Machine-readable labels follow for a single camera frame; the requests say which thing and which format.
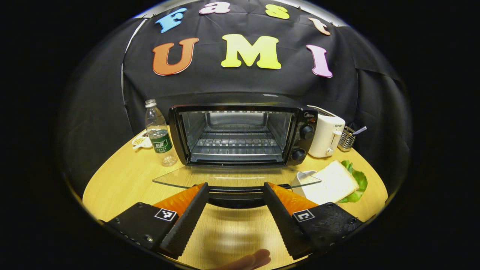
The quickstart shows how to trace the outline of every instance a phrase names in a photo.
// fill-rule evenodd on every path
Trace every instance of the lettuce leaf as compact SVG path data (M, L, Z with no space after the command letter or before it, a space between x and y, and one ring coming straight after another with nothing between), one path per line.
M355 181L357 181L357 183L359 184L359 188L352 194L340 200L339 203L358 202L362 197L363 192L365 192L365 190L367 189L367 177L365 177L364 173L355 170L353 168L353 163L351 163L349 160L344 160L341 163L347 169L347 171L352 174L353 178L355 178Z

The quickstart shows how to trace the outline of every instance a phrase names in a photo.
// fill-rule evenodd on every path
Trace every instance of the bread slice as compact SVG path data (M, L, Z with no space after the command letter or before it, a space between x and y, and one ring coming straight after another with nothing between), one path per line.
M334 160L321 171L295 181L292 185L308 184L322 180L320 183L293 188L292 191L304 196L312 202L322 205L327 202L336 203L359 189L359 184L348 170Z

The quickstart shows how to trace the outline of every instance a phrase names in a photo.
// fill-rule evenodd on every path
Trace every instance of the white toaster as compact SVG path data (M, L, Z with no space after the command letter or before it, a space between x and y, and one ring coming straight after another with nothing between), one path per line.
M316 158L333 155L345 127L345 120L316 106L308 105L318 111L317 127L312 146L308 153Z

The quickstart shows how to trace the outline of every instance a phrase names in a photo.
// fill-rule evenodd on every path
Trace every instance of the foam letter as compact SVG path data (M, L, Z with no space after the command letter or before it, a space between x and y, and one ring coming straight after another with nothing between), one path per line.
M280 7L277 5L268 4L265 6L267 10L265 11L269 16L280 18L280 19L288 19L290 15L287 13L288 10L284 7Z
M206 4L204 8L200 9L199 13L200 14L210 14L210 13L227 13L230 11L228 9L230 7L230 3L227 2L215 2L215 3L209 3Z
M165 43L155 47L153 49L153 52L155 53L153 57L153 71L160 76L182 72L188 68L192 62L193 45L197 42L198 38L196 37L180 41L179 44L183 46L181 50L181 59L174 65L168 64L168 52L170 51L170 48L173 47L173 43Z
M156 21L156 24L160 24L162 26L162 31L160 33L165 33L166 31L176 27L177 25L181 24L180 19L183 18L183 13L187 11L186 8L181 8L173 13L168 14L167 16L161 18L160 20Z
M315 67L312 69L313 73L331 78L333 75L330 70L328 70L327 59L325 58L327 51L324 48L314 45L307 45L307 48L312 51L313 55L313 62L315 64Z
M327 27L326 25L322 24L322 22L320 22L320 20L318 19L315 19L315 18L308 18L309 20L311 20L313 22L313 24L315 25L315 27L318 29L318 31L320 31L322 34L325 34L327 36L330 35L330 32L328 32L325 28Z
M241 61L237 58L237 53L245 61L247 66L252 66L253 62L260 54L260 60L257 66L261 68L280 69L282 65L276 58L276 44L278 39L274 37L261 36L253 46L239 34L229 34L222 37L227 41L227 55L222 61L222 67L239 67Z

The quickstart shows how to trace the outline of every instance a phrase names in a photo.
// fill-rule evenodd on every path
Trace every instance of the beans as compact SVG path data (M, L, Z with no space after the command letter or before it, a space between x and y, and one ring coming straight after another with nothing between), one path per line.
M141 144L143 141L145 141L145 138L137 138L133 141L133 144L136 144L136 145L139 145Z

